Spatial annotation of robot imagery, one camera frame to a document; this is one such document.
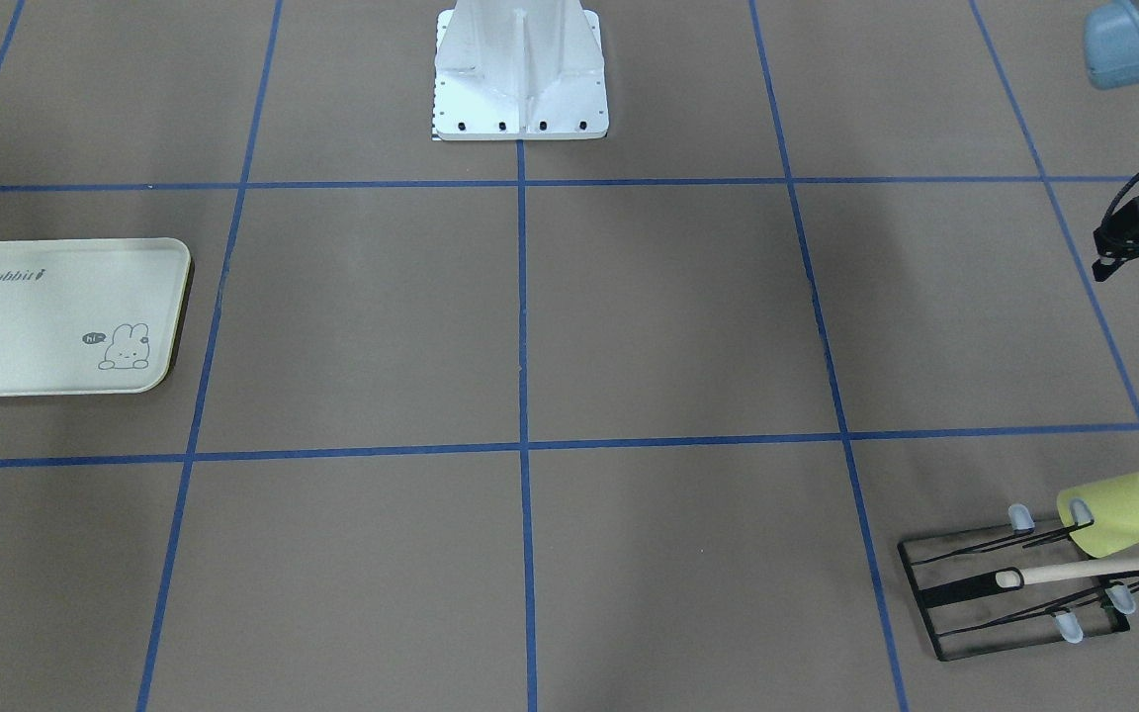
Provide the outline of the cream rabbit tray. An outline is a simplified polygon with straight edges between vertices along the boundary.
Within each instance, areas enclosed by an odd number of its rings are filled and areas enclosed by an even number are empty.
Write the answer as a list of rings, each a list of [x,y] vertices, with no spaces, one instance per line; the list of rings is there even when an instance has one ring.
[[[170,237],[0,240],[0,398],[157,387],[191,271]]]

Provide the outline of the yellow cup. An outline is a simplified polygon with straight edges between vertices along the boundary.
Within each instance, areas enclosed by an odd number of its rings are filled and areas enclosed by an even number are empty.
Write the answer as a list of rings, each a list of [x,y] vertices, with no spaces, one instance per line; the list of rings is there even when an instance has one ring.
[[[1071,486],[1056,506],[1070,538],[1091,558],[1139,545],[1139,472]]]

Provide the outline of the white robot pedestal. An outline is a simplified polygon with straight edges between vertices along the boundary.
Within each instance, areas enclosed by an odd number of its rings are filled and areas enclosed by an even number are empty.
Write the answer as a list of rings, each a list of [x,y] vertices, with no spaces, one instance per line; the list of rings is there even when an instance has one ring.
[[[433,139],[609,134],[597,13],[577,1],[457,1],[439,13],[435,31]]]

